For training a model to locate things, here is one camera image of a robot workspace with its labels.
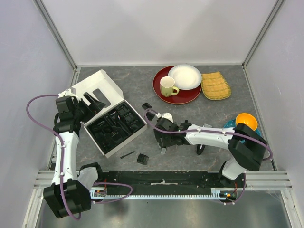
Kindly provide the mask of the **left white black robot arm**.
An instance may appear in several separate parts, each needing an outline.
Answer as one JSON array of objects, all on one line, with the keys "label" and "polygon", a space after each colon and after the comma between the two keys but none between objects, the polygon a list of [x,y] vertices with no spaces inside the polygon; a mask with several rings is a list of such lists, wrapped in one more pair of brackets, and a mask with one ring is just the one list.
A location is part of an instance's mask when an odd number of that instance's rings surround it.
[{"label": "left white black robot arm", "polygon": [[51,185],[44,188],[43,197],[57,218],[71,216],[79,220],[81,213],[91,208],[92,187],[104,182],[102,169],[93,162],[76,170],[76,151],[81,124],[89,121],[105,106],[85,92],[83,97],[70,88],[58,95],[58,113],[54,119],[57,160]]}]

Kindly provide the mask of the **black comb guard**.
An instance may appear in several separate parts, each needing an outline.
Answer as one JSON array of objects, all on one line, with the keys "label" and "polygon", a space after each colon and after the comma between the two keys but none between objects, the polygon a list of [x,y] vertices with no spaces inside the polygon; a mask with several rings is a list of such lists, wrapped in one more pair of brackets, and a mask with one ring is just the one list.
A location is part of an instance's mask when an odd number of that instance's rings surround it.
[{"label": "black comb guard", "polygon": [[147,119],[148,119],[149,121],[152,121],[153,118],[155,117],[155,114],[150,113],[150,112],[147,112],[147,113],[146,113],[146,117],[147,117]]},{"label": "black comb guard", "polygon": [[144,103],[143,105],[142,105],[142,108],[144,109],[144,110],[147,110],[147,109],[152,109],[152,106],[149,104],[149,103]]},{"label": "black comb guard", "polygon": [[140,153],[137,157],[136,162],[139,163],[139,164],[142,164],[142,165],[147,165],[148,160],[149,160],[149,157],[147,155],[144,155],[144,154]]}]

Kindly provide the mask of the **small oil bottle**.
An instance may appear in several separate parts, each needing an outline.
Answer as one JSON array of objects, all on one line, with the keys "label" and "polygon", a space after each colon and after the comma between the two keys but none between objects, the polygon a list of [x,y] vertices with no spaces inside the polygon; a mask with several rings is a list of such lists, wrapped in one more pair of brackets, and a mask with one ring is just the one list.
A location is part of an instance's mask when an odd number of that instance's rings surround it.
[{"label": "small oil bottle", "polygon": [[167,150],[166,148],[162,148],[161,149],[161,154],[164,155],[166,153],[166,150]]}]

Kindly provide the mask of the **black silver hair clipper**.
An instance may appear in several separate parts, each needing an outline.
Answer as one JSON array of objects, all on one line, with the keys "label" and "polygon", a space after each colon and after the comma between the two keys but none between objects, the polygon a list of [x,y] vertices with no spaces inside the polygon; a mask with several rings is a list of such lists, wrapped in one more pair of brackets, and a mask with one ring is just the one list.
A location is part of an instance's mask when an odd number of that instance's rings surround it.
[{"label": "black silver hair clipper", "polygon": [[[203,127],[211,128],[211,125],[205,123],[203,125]],[[196,154],[197,155],[201,155],[203,153],[205,147],[206,147],[206,145],[203,145],[203,144],[197,145],[197,147],[196,147]]]}]

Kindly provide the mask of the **red round plate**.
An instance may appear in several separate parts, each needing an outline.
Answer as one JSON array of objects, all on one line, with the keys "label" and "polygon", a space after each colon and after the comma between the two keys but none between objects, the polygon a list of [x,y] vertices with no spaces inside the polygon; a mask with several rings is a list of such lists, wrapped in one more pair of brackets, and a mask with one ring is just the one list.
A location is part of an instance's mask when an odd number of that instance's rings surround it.
[{"label": "red round plate", "polygon": [[163,69],[161,69],[153,78],[152,81],[152,86],[155,94],[163,101],[169,103],[169,104],[175,104],[175,105],[181,105],[181,104],[186,104],[194,99],[196,99],[199,94],[201,93],[201,85],[198,85],[196,88],[192,90],[180,90],[177,95],[172,95],[169,97],[164,97],[161,94],[160,91],[160,80],[161,78],[165,77],[168,75],[169,71],[173,68],[174,66],[167,66]]}]

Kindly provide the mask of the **yellow-green mug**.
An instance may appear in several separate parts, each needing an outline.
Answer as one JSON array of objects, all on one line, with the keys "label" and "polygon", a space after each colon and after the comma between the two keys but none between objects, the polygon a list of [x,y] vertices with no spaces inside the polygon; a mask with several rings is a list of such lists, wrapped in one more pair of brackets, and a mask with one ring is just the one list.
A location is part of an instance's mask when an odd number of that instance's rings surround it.
[{"label": "yellow-green mug", "polygon": [[160,91],[164,97],[177,95],[179,88],[175,87],[175,80],[172,77],[165,76],[160,80]]}]

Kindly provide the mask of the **woven bamboo tray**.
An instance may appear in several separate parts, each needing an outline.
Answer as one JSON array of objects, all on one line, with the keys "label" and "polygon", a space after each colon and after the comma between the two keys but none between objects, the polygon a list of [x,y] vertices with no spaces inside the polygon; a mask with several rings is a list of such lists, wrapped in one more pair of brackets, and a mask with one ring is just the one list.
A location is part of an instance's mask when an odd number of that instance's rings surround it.
[{"label": "woven bamboo tray", "polygon": [[231,88],[220,72],[202,74],[201,89],[209,100],[224,100],[231,96]]}]

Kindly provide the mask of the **white clipper kit box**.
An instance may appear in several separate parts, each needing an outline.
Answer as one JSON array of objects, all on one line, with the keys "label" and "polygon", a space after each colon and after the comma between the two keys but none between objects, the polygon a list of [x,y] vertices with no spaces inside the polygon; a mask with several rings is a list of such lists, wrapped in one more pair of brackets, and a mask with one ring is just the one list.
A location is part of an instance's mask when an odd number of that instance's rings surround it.
[{"label": "white clipper kit box", "polygon": [[83,96],[86,92],[105,103],[100,112],[85,121],[84,129],[106,158],[147,130],[147,122],[124,99],[120,87],[104,70],[75,84],[70,91],[88,105],[89,101]]}]

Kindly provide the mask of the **blue dotted plate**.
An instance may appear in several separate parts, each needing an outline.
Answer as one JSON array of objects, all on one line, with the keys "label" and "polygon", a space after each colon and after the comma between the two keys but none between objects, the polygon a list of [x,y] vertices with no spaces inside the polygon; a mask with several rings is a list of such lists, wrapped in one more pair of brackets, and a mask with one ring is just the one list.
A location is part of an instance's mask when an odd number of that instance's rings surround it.
[{"label": "blue dotted plate", "polygon": [[[236,119],[231,119],[231,120],[227,121],[223,128],[231,128],[231,127],[236,127]],[[258,128],[255,130],[255,132],[259,136],[262,136],[262,133]]]}]

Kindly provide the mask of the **orange bowl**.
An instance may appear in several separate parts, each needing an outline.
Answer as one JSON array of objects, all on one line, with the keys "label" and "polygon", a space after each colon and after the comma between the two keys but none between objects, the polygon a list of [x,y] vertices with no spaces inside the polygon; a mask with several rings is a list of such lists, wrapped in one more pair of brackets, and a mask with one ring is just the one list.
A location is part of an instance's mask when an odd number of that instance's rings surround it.
[{"label": "orange bowl", "polygon": [[249,114],[249,113],[240,113],[236,116],[235,119],[236,125],[238,124],[245,124],[249,128],[251,128],[253,131],[255,131],[258,128],[258,121],[257,119]]}]

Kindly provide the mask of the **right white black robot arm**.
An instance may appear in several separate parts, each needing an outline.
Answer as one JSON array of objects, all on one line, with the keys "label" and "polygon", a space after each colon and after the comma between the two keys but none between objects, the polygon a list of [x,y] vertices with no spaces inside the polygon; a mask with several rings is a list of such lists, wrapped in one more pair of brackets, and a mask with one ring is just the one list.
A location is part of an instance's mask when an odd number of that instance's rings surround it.
[{"label": "right white black robot arm", "polygon": [[268,146],[267,142],[244,123],[236,127],[212,128],[191,124],[177,125],[170,113],[157,113],[154,135],[160,148],[175,145],[196,145],[197,154],[204,146],[228,150],[232,158],[223,163],[218,173],[218,183],[228,187],[239,181],[246,171],[259,171]]}]

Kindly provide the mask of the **white paper plate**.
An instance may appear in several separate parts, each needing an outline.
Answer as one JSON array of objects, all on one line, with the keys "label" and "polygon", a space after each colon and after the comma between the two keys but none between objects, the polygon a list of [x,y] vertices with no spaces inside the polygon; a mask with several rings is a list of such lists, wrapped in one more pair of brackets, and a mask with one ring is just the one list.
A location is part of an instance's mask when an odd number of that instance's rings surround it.
[{"label": "white paper plate", "polygon": [[202,74],[194,66],[181,64],[169,70],[168,76],[175,81],[174,86],[181,90],[192,90],[200,86]]}]

